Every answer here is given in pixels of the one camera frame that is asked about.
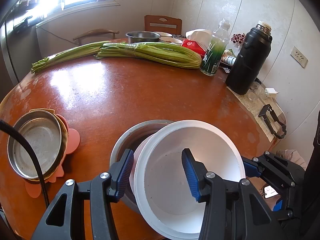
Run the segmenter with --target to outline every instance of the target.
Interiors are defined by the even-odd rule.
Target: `chair backrest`
[[[146,15],[144,30],[147,32],[164,32],[181,35],[182,20],[161,15]]]
[[[115,40],[116,34],[119,34],[119,31],[112,31],[107,29],[95,29],[95,30],[88,31],[86,33],[82,33],[81,35],[73,38],[73,40],[74,41],[78,40],[78,44],[81,45],[81,40],[85,37],[100,36],[108,33],[112,33],[112,39]]]

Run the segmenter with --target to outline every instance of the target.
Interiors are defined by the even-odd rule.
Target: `electrical outlet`
[[[306,67],[308,59],[296,47],[293,47],[291,56],[298,61],[303,68]]]

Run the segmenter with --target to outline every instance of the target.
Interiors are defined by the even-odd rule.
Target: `red tissue package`
[[[194,52],[198,53],[201,58],[204,58],[205,55],[205,50],[203,50],[200,45],[198,44],[198,42],[196,41],[190,41],[190,40],[184,40],[182,42],[182,47],[186,47],[188,49],[193,50]]]

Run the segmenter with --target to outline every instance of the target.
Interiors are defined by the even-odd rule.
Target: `table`
[[[226,74],[209,77],[135,58],[87,56],[29,73],[0,112],[11,125],[30,109],[52,108],[79,131],[81,143],[63,164],[65,176],[47,183],[50,200],[67,179],[93,179],[107,171],[112,148],[133,125],[152,119],[197,119],[221,129],[242,156],[261,155],[272,146],[250,112],[226,88]],[[31,198],[7,157],[8,136],[0,132],[0,203],[13,230],[30,239],[45,210],[42,195]],[[156,240],[141,215],[122,202],[112,211],[120,240]],[[90,209],[85,201],[85,231],[92,239]]]

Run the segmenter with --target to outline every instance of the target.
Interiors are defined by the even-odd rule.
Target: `metal bowl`
[[[135,31],[129,32],[126,34],[129,39],[129,43],[136,43],[136,42],[157,42],[161,37],[158,33],[153,32],[143,32],[143,31]]]
[[[151,134],[158,132],[161,128],[165,127],[170,123],[173,123],[173,121],[150,120],[138,123],[135,126],[128,129],[126,132],[124,132],[123,135],[121,135],[121,137],[118,139],[118,141],[112,149],[110,157],[110,166],[121,159],[122,154],[124,153],[124,150],[126,148],[130,148],[131,150],[135,151],[137,147],[140,145],[140,143],[142,143],[147,137],[149,137]],[[132,193],[129,184],[126,187],[124,196],[121,200],[126,204],[126,206],[131,208],[133,211],[140,213],[136,199],[134,197],[134,194]]]
[[[36,110],[23,115],[13,126],[30,143],[45,176],[55,169],[61,158],[61,127],[53,114]],[[8,139],[8,158],[13,170],[25,179],[38,175],[26,150],[11,136]]]

